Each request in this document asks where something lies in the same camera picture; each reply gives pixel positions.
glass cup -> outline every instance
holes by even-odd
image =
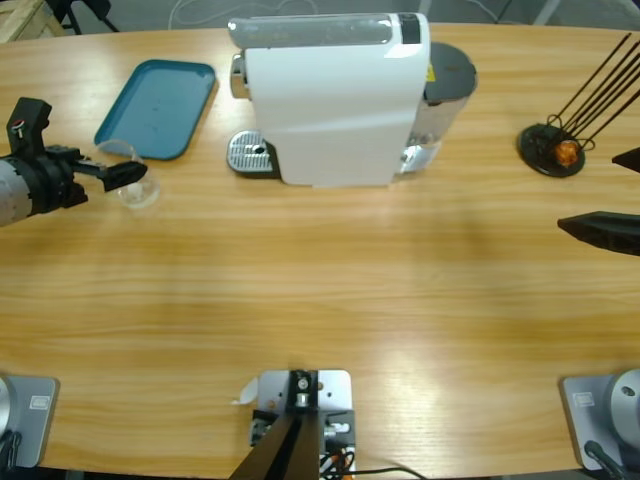
[[[96,149],[98,155],[94,160],[98,163],[105,163],[105,160],[110,164],[129,160],[144,163],[135,148],[123,140],[107,140],[96,145]],[[117,194],[120,201],[129,208],[146,208],[158,199],[160,185],[147,170],[144,177],[135,183],[119,188]]]

floor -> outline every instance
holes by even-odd
[[[123,31],[166,30],[177,0],[111,0],[111,21]],[[307,13],[416,11],[431,4],[431,22],[493,23],[509,0],[181,0],[172,28],[224,27],[230,17]],[[511,0],[502,21],[532,23],[545,0]],[[486,12],[480,5],[489,10]],[[107,32],[82,2],[74,11],[84,33]],[[549,25],[640,31],[632,0],[562,0]]]

label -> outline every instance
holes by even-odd
[[[573,394],[573,404],[576,407],[593,407],[596,403],[591,392],[581,392]]]
[[[31,402],[29,402],[30,410],[49,410],[49,404],[51,403],[51,397],[45,395],[33,395]]]
[[[436,72],[433,69],[433,65],[429,64],[429,69],[427,70],[427,82],[435,82],[436,81]]]

teal tray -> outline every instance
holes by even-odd
[[[203,63],[141,63],[100,125],[95,144],[123,140],[142,158],[182,155],[214,83],[213,68]]]

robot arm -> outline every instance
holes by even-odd
[[[42,131],[49,125],[50,112],[46,102],[23,97],[7,123],[11,153],[0,157],[0,226],[86,202],[75,173],[98,178],[108,192],[137,182],[147,171],[138,162],[104,167],[77,148],[45,147]]]

